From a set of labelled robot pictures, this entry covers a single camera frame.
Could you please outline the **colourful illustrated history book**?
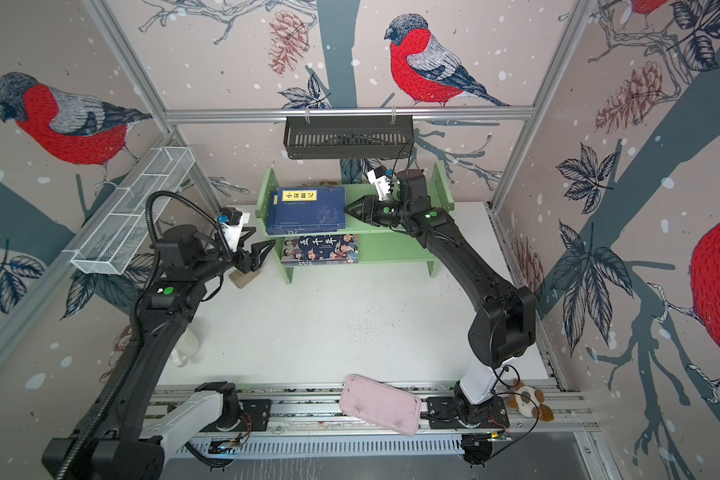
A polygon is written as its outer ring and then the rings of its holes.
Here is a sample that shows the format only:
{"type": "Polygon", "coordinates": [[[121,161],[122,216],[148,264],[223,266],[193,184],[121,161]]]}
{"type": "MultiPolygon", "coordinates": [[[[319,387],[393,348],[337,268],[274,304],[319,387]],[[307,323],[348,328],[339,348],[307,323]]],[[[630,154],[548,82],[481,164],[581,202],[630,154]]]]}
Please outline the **colourful illustrated history book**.
{"type": "Polygon", "coordinates": [[[358,236],[307,235],[287,238],[281,254],[284,265],[356,264],[358,236]]]}

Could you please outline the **blue book yellow label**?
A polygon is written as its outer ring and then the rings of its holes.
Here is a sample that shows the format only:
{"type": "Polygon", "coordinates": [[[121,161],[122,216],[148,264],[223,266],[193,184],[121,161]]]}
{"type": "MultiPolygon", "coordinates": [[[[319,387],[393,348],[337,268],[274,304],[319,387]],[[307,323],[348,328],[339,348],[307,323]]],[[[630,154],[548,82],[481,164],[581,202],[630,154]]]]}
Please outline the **blue book yellow label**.
{"type": "Polygon", "coordinates": [[[278,189],[270,196],[267,224],[346,224],[343,187],[278,189]]]}
{"type": "Polygon", "coordinates": [[[345,223],[338,224],[267,224],[266,232],[270,236],[308,235],[335,233],[346,228],[345,223]]]}

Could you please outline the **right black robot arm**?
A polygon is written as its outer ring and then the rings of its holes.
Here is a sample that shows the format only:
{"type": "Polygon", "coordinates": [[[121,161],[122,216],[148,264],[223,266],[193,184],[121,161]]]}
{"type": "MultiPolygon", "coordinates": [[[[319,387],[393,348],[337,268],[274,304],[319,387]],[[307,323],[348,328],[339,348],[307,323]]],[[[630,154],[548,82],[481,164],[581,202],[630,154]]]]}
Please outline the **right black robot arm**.
{"type": "Polygon", "coordinates": [[[464,290],[476,316],[467,334],[474,359],[454,389],[457,418],[467,427],[485,421],[495,405],[500,374],[536,340],[536,296],[499,275],[462,235],[455,220],[432,204],[421,170],[400,173],[393,184],[383,167],[367,172],[376,192],[344,212],[416,240],[464,290]]]}

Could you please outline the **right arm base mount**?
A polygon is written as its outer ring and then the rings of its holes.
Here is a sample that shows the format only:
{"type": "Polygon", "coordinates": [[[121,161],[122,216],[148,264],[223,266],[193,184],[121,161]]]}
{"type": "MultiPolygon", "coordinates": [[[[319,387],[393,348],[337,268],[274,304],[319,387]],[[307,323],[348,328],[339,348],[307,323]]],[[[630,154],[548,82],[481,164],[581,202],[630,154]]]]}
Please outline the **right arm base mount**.
{"type": "Polygon", "coordinates": [[[472,405],[461,397],[430,397],[421,418],[431,429],[509,428],[504,401],[494,396],[479,405],[472,405]]]}

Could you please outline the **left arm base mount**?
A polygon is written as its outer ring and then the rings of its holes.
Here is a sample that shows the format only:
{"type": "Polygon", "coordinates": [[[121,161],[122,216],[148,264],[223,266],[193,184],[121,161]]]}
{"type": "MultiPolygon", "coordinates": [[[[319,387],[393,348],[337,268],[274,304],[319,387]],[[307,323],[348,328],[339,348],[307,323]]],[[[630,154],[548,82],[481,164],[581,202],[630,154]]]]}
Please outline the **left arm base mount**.
{"type": "Polygon", "coordinates": [[[243,399],[232,416],[223,416],[200,430],[201,433],[265,432],[268,429],[272,401],[243,399]]]}

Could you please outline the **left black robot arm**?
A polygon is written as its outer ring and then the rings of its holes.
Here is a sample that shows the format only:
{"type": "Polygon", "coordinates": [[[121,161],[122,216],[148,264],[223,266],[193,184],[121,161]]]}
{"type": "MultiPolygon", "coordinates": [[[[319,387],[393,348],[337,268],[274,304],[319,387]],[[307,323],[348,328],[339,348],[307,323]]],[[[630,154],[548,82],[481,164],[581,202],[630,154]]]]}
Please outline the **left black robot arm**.
{"type": "Polygon", "coordinates": [[[56,479],[157,479],[169,457],[191,435],[166,431],[142,438],[143,421],[151,397],[171,353],[204,301],[212,299],[206,284],[230,269],[256,272],[275,243],[244,247],[255,230],[242,213],[223,208],[216,215],[166,190],[150,194],[145,219],[154,257],[144,289],[129,313],[131,337],[112,376],[86,415],[67,438],[54,438],[45,448],[42,464],[56,479]],[[158,235],[154,205],[170,198],[199,213],[214,235],[185,224],[158,235]]]}

